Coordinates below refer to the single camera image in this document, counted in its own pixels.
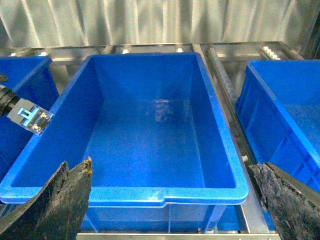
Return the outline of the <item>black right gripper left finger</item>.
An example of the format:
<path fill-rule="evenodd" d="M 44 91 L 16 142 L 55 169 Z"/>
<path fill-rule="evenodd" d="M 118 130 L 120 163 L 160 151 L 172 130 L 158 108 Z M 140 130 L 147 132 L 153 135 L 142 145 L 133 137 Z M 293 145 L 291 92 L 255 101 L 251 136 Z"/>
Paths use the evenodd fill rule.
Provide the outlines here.
<path fill-rule="evenodd" d="M 39 193 L 0 219 L 2 240 L 75 240 L 89 207 L 91 157 L 60 164 Z"/>

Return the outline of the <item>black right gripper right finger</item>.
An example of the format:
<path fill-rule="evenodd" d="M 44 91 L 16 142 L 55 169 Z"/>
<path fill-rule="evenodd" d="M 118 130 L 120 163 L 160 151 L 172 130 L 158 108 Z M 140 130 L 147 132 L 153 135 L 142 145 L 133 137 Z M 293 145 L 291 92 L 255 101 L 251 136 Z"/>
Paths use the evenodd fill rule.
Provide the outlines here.
<path fill-rule="evenodd" d="M 260 202 L 282 240 L 320 238 L 320 194 L 276 165 L 258 163 L 250 171 Z"/>

